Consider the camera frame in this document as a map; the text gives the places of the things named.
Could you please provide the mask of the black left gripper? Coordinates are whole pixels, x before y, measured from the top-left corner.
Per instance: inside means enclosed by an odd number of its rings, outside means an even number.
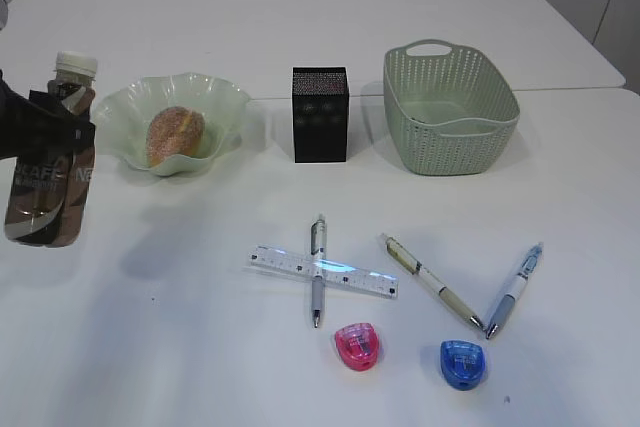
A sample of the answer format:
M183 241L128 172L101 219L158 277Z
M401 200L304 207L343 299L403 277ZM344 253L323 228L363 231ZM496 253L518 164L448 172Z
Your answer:
M70 113L46 92L31 91L26 99L1 79L1 159L40 151L80 153L93 147L95 125Z

